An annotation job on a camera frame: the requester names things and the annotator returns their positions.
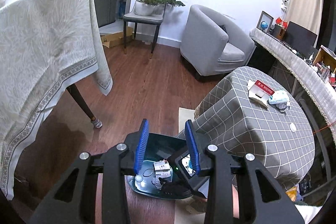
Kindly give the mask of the blue white tissue pack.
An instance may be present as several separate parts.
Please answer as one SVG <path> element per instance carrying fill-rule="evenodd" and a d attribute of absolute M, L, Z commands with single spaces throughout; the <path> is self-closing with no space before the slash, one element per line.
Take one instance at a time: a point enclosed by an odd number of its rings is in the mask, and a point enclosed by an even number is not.
<path fill-rule="evenodd" d="M 268 98 L 270 105 L 287 104 L 289 101 L 288 93 L 284 90 L 277 90 Z"/>

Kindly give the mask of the teal trash bin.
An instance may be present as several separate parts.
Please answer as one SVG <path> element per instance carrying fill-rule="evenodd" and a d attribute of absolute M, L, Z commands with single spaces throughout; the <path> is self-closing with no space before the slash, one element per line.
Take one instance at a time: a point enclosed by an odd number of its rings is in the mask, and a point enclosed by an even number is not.
<path fill-rule="evenodd" d="M 195 174 L 185 140 L 151 133 L 142 167 L 136 176 L 127 176 L 127 183 L 138 194 L 182 200 L 205 198 L 208 178 Z"/>

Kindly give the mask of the cardboard box on floor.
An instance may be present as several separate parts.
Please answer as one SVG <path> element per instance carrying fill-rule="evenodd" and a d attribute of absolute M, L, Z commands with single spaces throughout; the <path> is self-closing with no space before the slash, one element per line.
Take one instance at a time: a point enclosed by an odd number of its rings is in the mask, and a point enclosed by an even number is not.
<path fill-rule="evenodd" d="M 133 28 L 126 28 L 126 42 L 133 40 Z M 107 48 L 112 48 L 123 44 L 123 31 L 115 34 L 107 34 L 101 36 L 102 45 Z"/>

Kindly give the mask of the white printed carton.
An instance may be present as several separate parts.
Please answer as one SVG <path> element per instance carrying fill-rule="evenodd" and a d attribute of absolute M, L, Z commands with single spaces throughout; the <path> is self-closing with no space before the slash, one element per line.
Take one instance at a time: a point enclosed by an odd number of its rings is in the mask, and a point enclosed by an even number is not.
<path fill-rule="evenodd" d="M 173 169 L 167 160 L 160 160 L 153 163 L 154 177 L 152 184 L 160 190 L 165 183 L 172 182 Z"/>

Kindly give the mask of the picture frame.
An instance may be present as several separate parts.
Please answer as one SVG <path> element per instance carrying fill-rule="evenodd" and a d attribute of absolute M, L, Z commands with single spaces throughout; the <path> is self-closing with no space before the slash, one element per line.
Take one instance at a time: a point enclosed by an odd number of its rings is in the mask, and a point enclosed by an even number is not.
<path fill-rule="evenodd" d="M 268 33 L 272 26 L 272 23 L 273 23 L 273 17 L 270 16 L 265 11 L 262 11 L 257 24 L 257 29 L 261 30 L 264 33 Z"/>

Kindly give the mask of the small blue globe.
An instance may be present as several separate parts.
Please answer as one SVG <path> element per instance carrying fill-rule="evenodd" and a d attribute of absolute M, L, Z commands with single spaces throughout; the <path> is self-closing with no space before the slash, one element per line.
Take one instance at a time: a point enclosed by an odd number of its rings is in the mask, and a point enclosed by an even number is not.
<path fill-rule="evenodd" d="M 262 30 L 263 32 L 266 32 L 267 29 L 268 29 L 268 23 L 267 23 L 266 21 L 262 21 L 262 22 L 260 23 L 260 27 L 261 27 L 261 30 Z"/>

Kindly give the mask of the grey dining chair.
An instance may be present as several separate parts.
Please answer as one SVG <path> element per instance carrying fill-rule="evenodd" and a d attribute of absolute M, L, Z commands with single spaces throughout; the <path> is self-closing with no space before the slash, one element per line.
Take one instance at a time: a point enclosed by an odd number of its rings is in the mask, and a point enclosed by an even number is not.
<path fill-rule="evenodd" d="M 126 48 L 127 48 L 126 28 L 127 28 L 127 24 L 129 22 L 132 22 L 134 23 L 134 36 L 133 36 L 134 39 L 136 38 L 137 25 L 139 23 L 155 26 L 154 38 L 151 44 L 150 59 L 153 57 L 154 49 L 155 49 L 155 46 L 158 40 L 159 29 L 165 17 L 165 10 L 166 10 L 166 6 L 157 6 L 154 13 L 151 14 L 150 16 L 140 16 L 134 13 L 135 12 L 135 3 L 134 3 L 134 6 L 131 9 L 131 12 L 125 14 L 122 17 L 122 20 L 123 20 L 123 50 L 125 54 L 126 54 Z"/>

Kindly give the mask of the white round lid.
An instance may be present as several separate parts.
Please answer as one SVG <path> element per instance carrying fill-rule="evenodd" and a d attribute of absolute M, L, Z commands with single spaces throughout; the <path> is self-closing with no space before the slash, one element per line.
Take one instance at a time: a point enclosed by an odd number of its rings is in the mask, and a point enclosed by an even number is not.
<path fill-rule="evenodd" d="M 290 128 L 290 130 L 291 130 L 292 132 L 296 132 L 296 131 L 297 131 L 297 128 L 296 128 L 296 126 L 295 126 L 294 123 L 291 123 L 291 124 L 289 125 L 289 128 Z"/>

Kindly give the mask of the grey checked round tablecloth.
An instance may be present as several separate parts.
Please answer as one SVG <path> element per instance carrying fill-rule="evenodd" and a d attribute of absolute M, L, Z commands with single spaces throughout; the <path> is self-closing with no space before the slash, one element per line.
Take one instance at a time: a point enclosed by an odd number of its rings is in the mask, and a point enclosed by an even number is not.
<path fill-rule="evenodd" d="M 193 121 L 206 143 L 244 156 L 252 153 L 286 190 L 298 184 L 314 162 L 315 144 L 309 121 L 293 97 L 290 109 L 262 107 L 248 97 L 248 80 L 260 80 L 274 91 L 283 87 L 272 77 L 251 67 L 226 75 L 201 101 Z M 294 123 L 297 131 L 289 125 Z"/>

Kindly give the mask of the white red cardboard box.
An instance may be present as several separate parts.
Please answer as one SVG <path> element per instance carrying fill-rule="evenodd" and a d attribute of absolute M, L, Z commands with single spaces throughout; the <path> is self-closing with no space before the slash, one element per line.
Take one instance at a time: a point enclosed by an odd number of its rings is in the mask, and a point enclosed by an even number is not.
<path fill-rule="evenodd" d="M 268 99 L 274 94 L 274 90 L 260 80 L 248 80 L 248 97 L 259 103 L 262 107 L 268 108 Z"/>

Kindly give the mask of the black monitor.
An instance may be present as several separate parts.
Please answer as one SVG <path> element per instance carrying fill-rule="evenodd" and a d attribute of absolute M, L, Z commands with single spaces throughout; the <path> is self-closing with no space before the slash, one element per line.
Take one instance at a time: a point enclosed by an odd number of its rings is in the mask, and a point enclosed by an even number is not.
<path fill-rule="evenodd" d="M 309 57 L 313 52 L 311 48 L 314 46 L 316 39 L 317 35 L 314 32 L 291 21 L 288 23 L 283 37 L 286 44 L 305 57 Z"/>

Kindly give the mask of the beige patterned tablecloth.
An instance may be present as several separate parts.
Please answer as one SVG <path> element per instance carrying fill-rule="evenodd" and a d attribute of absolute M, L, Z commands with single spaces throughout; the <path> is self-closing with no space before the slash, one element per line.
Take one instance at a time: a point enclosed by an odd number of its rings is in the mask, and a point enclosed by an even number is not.
<path fill-rule="evenodd" d="M 18 0 L 1 8 L 1 191 L 67 87 L 93 76 L 113 86 L 94 0 Z"/>

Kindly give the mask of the wooden speaker box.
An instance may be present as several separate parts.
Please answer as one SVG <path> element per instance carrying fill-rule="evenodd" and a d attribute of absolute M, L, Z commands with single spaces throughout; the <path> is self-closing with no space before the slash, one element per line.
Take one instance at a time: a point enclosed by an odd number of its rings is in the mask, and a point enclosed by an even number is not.
<path fill-rule="evenodd" d="M 282 26 L 275 24 L 272 32 L 272 36 L 278 40 L 282 40 L 285 35 L 286 29 L 282 28 Z"/>

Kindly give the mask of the beige fringed sideboard cloth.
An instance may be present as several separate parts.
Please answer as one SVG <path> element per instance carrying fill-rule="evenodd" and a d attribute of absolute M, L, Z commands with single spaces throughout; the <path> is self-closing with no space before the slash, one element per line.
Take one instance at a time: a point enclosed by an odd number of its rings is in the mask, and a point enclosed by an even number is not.
<path fill-rule="evenodd" d="M 335 137 L 335 90 L 331 85 L 324 83 L 303 59 L 272 38 L 272 36 L 257 28 L 252 29 L 249 35 L 297 79 L 319 109 L 333 137 Z"/>

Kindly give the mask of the potted green plant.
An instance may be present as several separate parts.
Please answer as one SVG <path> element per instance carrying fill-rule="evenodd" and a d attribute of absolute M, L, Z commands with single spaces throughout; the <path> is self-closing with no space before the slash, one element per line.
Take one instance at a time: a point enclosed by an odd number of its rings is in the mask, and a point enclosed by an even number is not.
<path fill-rule="evenodd" d="M 157 6 L 184 7 L 185 4 L 178 0 L 137 0 L 135 2 L 135 14 L 140 16 L 150 16 Z"/>

